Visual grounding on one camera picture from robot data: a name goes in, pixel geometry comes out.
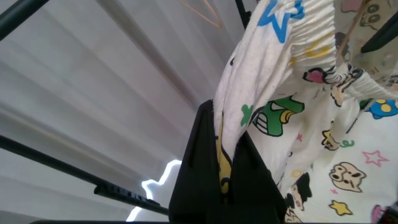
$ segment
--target yellow star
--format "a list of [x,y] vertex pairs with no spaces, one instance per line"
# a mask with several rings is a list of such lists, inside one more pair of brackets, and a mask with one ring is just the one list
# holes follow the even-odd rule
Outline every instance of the yellow star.
[[332,204],[329,205],[332,209],[334,209],[339,216],[343,215],[352,215],[352,211],[348,209],[348,206],[344,202],[336,202],[335,200],[331,201]]

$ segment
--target white curtain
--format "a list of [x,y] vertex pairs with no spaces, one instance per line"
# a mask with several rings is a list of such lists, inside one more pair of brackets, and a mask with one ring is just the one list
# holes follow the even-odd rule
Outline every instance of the white curtain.
[[[203,1],[186,2],[216,21]],[[49,1],[0,42],[0,134],[145,195],[141,182],[182,158],[244,32],[234,1],[209,3],[219,29],[179,0]]]

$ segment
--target thin string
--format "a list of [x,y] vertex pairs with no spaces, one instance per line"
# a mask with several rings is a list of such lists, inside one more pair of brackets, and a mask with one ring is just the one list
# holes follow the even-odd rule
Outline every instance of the thin string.
[[200,17],[202,17],[202,19],[206,20],[207,22],[209,22],[211,25],[217,27],[217,28],[221,28],[222,27],[222,23],[218,17],[217,12],[213,9],[213,7],[209,4],[209,2],[207,0],[203,0],[205,2],[205,4],[207,5],[207,7],[210,9],[211,13],[213,13],[213,15],[216,17],[217,23],[211,21],[209,18],[207,18],[206,16],[204,16],[202,13],[198,12],[196,9],[192,8],[185,0],[179,0],[184,6],[187,6],[189,9],[191,9],[193,12],[195,12],[196,14],[198,14]]
[[346,36],[344,37],[343,41],[341,42],[341,44],[340,44],[340,46],[338,48],[337,57],[339,59],[341,59],[342,62],[344,61],[344,58],[343,58],[341,53],[343,52],[344,47],[348,43],[348,39],[349,39],[351,33],[353,32],[356,23],[358,22],[358,20],[361,17],[363,11],[365,10],[367,2],[368,2],[368,0],[362,0],[361,7],[359,8],[358,12],[356,13],[356,15],[355,15],[355,17],[353,19],[353,22],[351,23],[351,26],[349,27],[348,32],[346,33]]

